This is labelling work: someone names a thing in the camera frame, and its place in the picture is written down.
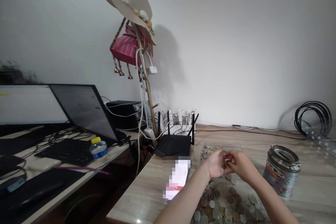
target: coin bank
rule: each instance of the coin bank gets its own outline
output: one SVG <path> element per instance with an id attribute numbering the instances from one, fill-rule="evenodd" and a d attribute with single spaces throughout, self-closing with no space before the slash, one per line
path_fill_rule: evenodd
<path id="1" fill-rule="evenodd" d="M 299 158 L 293 151 L 283 146 L 271 145 L 263 176 L 278 195 L 292 195 L 300 170 Z"/>

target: hand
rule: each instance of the hand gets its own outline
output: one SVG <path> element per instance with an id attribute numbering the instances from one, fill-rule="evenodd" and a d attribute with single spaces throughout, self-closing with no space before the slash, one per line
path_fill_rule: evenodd
<path id="1" fill-rule="evenodd" d="M 257 183 L 259 179 L 262 178 L 244 152 L 230 150 L 224 155 L 224 159 L 228 159 L 226 165 L 229 167 L 225 170 L 229 170 L 229 173 L 237 173 L 237 175 L 249 185 Z"/>
<path id="2" fill-rule="evenodd" d="M 222 155 L 223 148 L 213 152 L 208 158 L 203 162 L 209 172 L 210 178 L 221 177 L 224 174 L 232 173 L 231 169 L 223 169 L 222 166 L 225 164 L 224 156 Z"/>

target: plastic bottle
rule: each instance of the plastic bottle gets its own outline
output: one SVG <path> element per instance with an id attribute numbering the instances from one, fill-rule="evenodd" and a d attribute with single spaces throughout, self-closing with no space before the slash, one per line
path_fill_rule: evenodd
<path id="1" fill-rule="evenodd" d="M 108 159 L 107 153 L 109 150 L 107 149 L 107 144 L 100 137 L 92 138 L 91 143 L 89 151 L 94 159 L 100 159 L 101 161 Z"/>

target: table surface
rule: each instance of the table surface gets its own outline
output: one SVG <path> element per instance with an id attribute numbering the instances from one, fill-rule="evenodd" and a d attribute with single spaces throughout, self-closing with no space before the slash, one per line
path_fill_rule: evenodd
<path id="1" fill-rule="evenodd" d="M 284 131 L 267 132 L 259 129 L 252 130 L 253 132 L 264 133 L 255 134 L 239 131 L 236 128 L 203 125 L 197 125 L 196 129 L 220 129 L 226 131 L 196 132 L 195 145 L 191 148 L 190 174 L 198 167 L 202 142 L 204 144 L 240 145 L 261 174 L 263 174 L 267 152 L 271 144 L 282 145 L 294 151 L 299 156 L 300 163 L 302 164 L 293 189 L 293 195 L 289 199 L 282 198 L 285 204 L 298 220 L 304 223 L 335 223 L 336 163 L 333 159 L 325 157 L 325 152 L 319 151 L 316 145 L 312 146 L 308 140 L 290 139 L 265 134 L 302 138 L 299 134 Z M 154 155 L 110 210 L 107 215 L 108 221 L 133 224 L 138 223 L 139 220 L 143 224 L 153 223 L 166 205 L 162 199 L 165 183 L 166 181 L 163 179 L 162 158 Z"/>
<path id="2" fill-rule="evenodd" d="M 31 132 L 34 129 L 40 128 L 39 127 L 35 127 L 29 130 L 24 130 L 24 131 L 20 131 L 17 133 L 13 133 L 7 136 L 3 136 L 0 137 L 0 139 L 6 139 L 6 138 L 15 138 L 15 137 L 19 137 L 19 136 L 23 136 L 25 134 L 27 134 L 28 132 Z M 138 134 L 134 133 L 134 132 L 126 132 L 126 135 L 131 135 L 131 139 L 137 139 L 138 138 Z M 74 137 L 76 136 L 78 133 L 75 134 L 71 134 L 69 135 L 69 137 Z M 83 138 L 81 140 L 87 141 L 90 140 L 92 138 L 94 138 L 95 135 L 91 135 L 87 138 Z M 108 151 L 108 156 L 109 159 L 106 160 L 106 164 L 107 165 L 109 162 L 112 162 L 116 157 L 118 157 L 121 153 L 123 153 L 127 148 L 129 147 L 128 144 L 124 144 L 122 146 L 114 146 L 114 147 L 110 147 L 109 151 Z M 18 157 L 23 157 L 29 153 L 31 153 L 34 149 L 26 149 L 22 152 L 19 152 L 17 154 L 15 154 L 15 156 Z M 35 161 L 39 159 L 38 157 L 35 157 L 34 155 L 29 156 L 28 158 L 26 158 L 27 164 L 29 164 L 32 161 Z M 105 165 L 103 163 L 101 163 L 101 161 L 92 161 L 90 164 L 88 164 L 88 167 L 91 168 L 98 168 L 99 169 L 103 169 L 105 167 Z M 62 164 L 61 166 L 73 166 L 72 164 Z M 36 211 L 34 214 L 32 214 L 29 218 L 27 218 L 22 224 L 30 224 L 30 223 L 35 223 L 38 220 L 40 220 L 43 216 L 45 216 L 47 213 L 49 213 L 51 210 L 53 210 L 55 207 L 57 207 L 60 203 L 62 203 L 67 197 L 69 197 L 73 192 L 75 192 L 78 188 L 80 188 L 83 184 L 85 184 L 90 178 L 92 178 L 95 175 L 95 172 L 93 171 L 89 171 L 87 172 L 87 170 L 76 170 L 77 172 L 85 172 L 86 174 L 81 177 L 79 180 L 77 180 L 75 183 L 73 183 L 71 186 L 69 186 L 67 189 L 65 189 L 64 191 L 62 191 L 59 195 L 57 195 L 55 198 L 53 198 L 51 201 L 49 201 L 47 204 L 45 204 L 43 207 L 41 207 L 38 211 Z M 41 174 L 41 172 L 39 171 L 32 171 L 32 170 L 26 170 L 27 172 L 27 179 L 32 179 L 33 177 Z"/>

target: phone screen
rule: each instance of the phone screen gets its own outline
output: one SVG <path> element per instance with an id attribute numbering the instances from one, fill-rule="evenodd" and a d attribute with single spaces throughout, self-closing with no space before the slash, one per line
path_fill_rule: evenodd
<path id="1" fill-rule="evenodd" d="M 166 183 L 166 191 L 164 192 L 165 195 L 163 195 L 166 201 L 172 200 L 185 186 L 189 168 L 190 160 L 179 159 L 175 161 L 175 167 L 170 172 L 169 182 Z"/>

